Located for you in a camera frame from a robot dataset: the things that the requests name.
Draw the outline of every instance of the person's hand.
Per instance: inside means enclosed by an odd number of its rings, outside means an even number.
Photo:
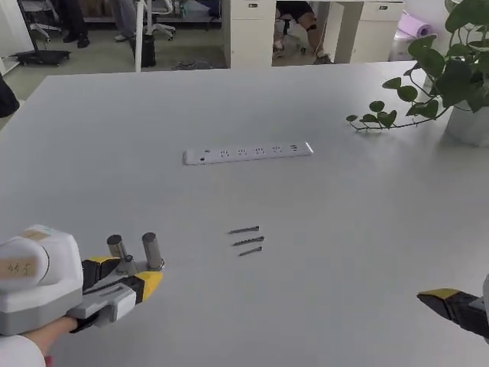
[[[43,356],[47,356],[50,347],[53,343],[63,334],[67,334],[72,330],[75,330],[78,323],[75,319],[70,317],[61,317],[58,320],[48,323],[46,326],[41,327],[28,333],[22,334],[22,336],[33,341],[39,350],[43,353]]]

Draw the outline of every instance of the white sleeve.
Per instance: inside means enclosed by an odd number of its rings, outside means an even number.
[[[0,361],[2,366],[46,367],[37,345],[20,335],[0,336]]]

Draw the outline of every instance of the power strip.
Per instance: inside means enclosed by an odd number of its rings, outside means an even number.
[[[190,149],[184,153],[185,164],[214,164],[224,162],[254,161],[257,159],[285,158],[313,155],[309,143],[264,144],[252,147],[236,146],[222,149],[197,151]]]

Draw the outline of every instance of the white robot casing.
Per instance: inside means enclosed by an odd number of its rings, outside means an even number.
[[[39,225],[24,230],[0,244],[0,334],[24,333],[64,316],[82,303],[82,287],[71,235]]]

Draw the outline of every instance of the purple object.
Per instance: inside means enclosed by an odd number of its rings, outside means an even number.
[[[409,36],[416,38],[425,37],[433,33],[431,25],[414,18],[406,12],[401,16],[397,28],[400,31],[407,33]]]

